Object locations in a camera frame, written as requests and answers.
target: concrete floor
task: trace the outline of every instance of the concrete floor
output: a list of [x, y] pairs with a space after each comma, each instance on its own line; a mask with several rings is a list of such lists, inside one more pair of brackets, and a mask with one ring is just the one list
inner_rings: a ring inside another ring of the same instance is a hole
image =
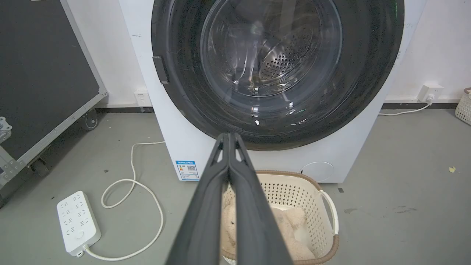
[[[450, 110], [379, 117], [346, 182], [323, 185], [340, 218], [340, 250], [329, 264], [469, 264], [470, 136]], [[123, 256], [146, 245], [159, 225], [151, 196], [136, 188], [113, 209], [102, 208], [100, 197], [132, 177], [134, 143], [162, 140], [153, 114], [108, 114], [94, 131], [61, 135], [44, 156], [51, 174], [28, 180], [0, 210], [1, 263], [105, 264], [65, 252], [56, 204], [77, 190], [88, 195], [102, 232], [96, 253]], [[151, 248], [120, 263], [164, 264], [197, 183], [178, 181], [164, 145], [138, 147], [135, 165], [160, 200], [165, 225]], [[117, 187], [108, 203], [128, 188]]]

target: energy label sticker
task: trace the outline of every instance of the energy label sticker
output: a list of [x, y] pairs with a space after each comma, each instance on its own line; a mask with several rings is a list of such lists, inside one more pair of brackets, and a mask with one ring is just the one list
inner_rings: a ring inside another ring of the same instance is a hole
[[196, 164], [194, 161], [176, 161], [177, 168], [180, 172], [182, 180], [187, 181], [198, 181], [200, 180], [198, 176], [198, 171], [196, 170]]

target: white basket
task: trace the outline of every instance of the white basket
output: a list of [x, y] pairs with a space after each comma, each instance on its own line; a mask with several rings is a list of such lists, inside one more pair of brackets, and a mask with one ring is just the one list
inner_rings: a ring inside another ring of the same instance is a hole
[[[339, 218], [332, 199], [311, 178], [292, 172], [257, 171], [268, 203], [273, 206], [299, 207], [306, 213], [306, 228], [309, 233], [308, 248], [316, 259], [294, 261], [294, 265], [316, 265], [329, 261], [339, 247]], [[228, 187], [224, 193], [223, 207], [235, 196]], [[325, 198], [333, 220], [327, 214]], [[236, 264], [235, 253], [221, 249], [224, 259]]]
[[455, 110], [455, 115], [458, 119], [471, 125], [471, 88], [464, 90], [464, 95], [461, 97], [460, 103]]

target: black baseboard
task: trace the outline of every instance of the black baseboard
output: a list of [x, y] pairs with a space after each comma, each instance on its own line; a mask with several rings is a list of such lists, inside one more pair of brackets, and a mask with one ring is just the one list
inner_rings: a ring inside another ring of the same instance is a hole
[[[382, 109], [419, 109], [426, 103], [388, 103]], [[458, 103], [435, 103], [429, 109], [455, 109]], [[97, 108], [97, 113], [154, 113], [153, 107], [145, 108]]]
[[97, 113], [154, 113], [153, 107], [143, 108], [97, 108]]
[[[383, 104], [381, 109], [420, 109], [427, 103], [388, 103]], [[434, 103], [428, 109], [455, 109], [458, 103]]]

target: power strip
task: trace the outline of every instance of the power strip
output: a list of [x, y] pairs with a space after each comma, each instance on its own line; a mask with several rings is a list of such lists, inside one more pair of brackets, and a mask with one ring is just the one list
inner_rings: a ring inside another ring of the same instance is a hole
[[81, 257], [84, 246], [95, 244], [101, 237], [100, 229], [83, 191], [78, 191], [57, 204], [65, 250]]
[[[62, 237], [64, 238], [65, 249], [67, 250], [67, 252], [69, 252], [70, 255], [81, 257], [84, 252], [87, 252], [90, 256], [97, 259], [105, 261], [120, 261], [138, 255], [139, 253], [145, 251], [150, 246], [152, 246], [152, 244], [157, 240], [163, 228], [162, 208], [160, 207], [159, 200], [157, 200], [155, 194], [148, 187], [136, 180], [136, 169], [134, 168], [134, 163], [132, 161], [135, 146], [154, 145], [162, 143], [165, 142], [145, 142], [134, 144], [131, 147], [131, 168], [133, 173], [132, 179], [120, 179], [118, 181], [113, 182], [111, 185], [108, 186], [108, 188], [105, 189], [105, 191], [101, 195], [101, 206], [110, 209], [120, 205], [131, 194], [132, 190], [136, 185], [141, 186], [143, 189], [148, 191], [150, 195], [152, 195], [152, 198], [154, 199], [160, 214], [160, 226], [155, 237], [143, 248], [122, 257], [103, 257], [93, 253], [93, 251], [90, 249], [90, 246], [95, 244], [98, 239], [100, 239], [101, 232], [98, 229], [95, 216], [91, 211], [90, 203], [87, 199], [87, 196], [83, 193], [83, 191], [78, 191], [57, 204], [57, 213], [59, 215], [60, 227], [62, 230]], [[124, 196], [124, 198], [122, 198], [116, 204], [106, 205], [106, 193], [113, 186], [120, 182], [132, 182], [132, 186], [129, 189], [128, 193]]]

